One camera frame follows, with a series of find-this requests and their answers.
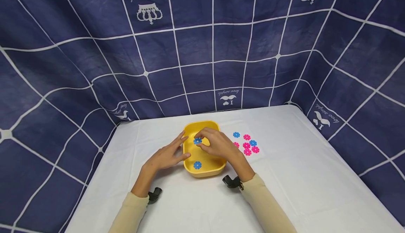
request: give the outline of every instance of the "right hand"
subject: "right hand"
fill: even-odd
[[[205,127],[194,136],[201,139],[204,137],[210,141],[210,145],[198,143],[197,146],[210,155],[220,156],[230,162],[241,153],[223,132]]]

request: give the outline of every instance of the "yellow plastic tray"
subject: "yellow plastic tray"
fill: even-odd
[[[193,177],[211,177],[218,175],[222,172],[226,164],[225,159],[209,155],[194,144],[194,135],[204,127],[210,127],[219,131],[218,124],[210,120],[190,123],[184,127],[184,136],[188,135],[188,138],[183,143],[183,153],[191,153],[191,156],[184,160],[183,164],[184,168]],[[210,145],[207,138],[203,138],[202,143],[207,146]],[[194,168],[194,164],[197,161],[201,163],[201,168],[199,169]]]

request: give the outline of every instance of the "sleeve cuff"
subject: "sleeve cuff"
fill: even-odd
[[[253,178],[247,182],[242,182],[243,185],[243,190],[241,192],[249,191],[249,190],[255,190],[258,187],[265,187],[266,184],[264,184],[262,178],[256,173]]]
[[[123,206],[141,206],[146,207],[149,202],[149,195],[146,198],[139,198],[135,194],[129,192],[122,202]]]

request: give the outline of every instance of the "black clamp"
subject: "black clamp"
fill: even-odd
[[[242,182],[240,182],[240,179],[239,179],[238,176],[235,177],[234,179],[231,179],[231,178],[229,177],[229,175],[226,175],[226,176],[222,179],[222,182],[224,182],[228,188],[233,189],[233,188],[239,187],[239,189],[243,191],[243,185],[242,185]]]
[[[156,187],[153,192],[149,192],[148,193],[148,195],[149,195],[148,204],[153,204],[153,203],[157,202],[161,193],[162,193],[162,190],[158,187]]]

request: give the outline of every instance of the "left hand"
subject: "left hand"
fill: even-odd
[[[188,136],[182,138],[183,135],[184,131],[181,132],[169,145],[164,146],[154,153],[151,158],[147,160],[145,165],[158,171],[175,166],[179,162],[189,158],[191,156],[190,153],[185,153],[177,157],[175,156],[175,152],[180,148],[180,145],[188,138]]]

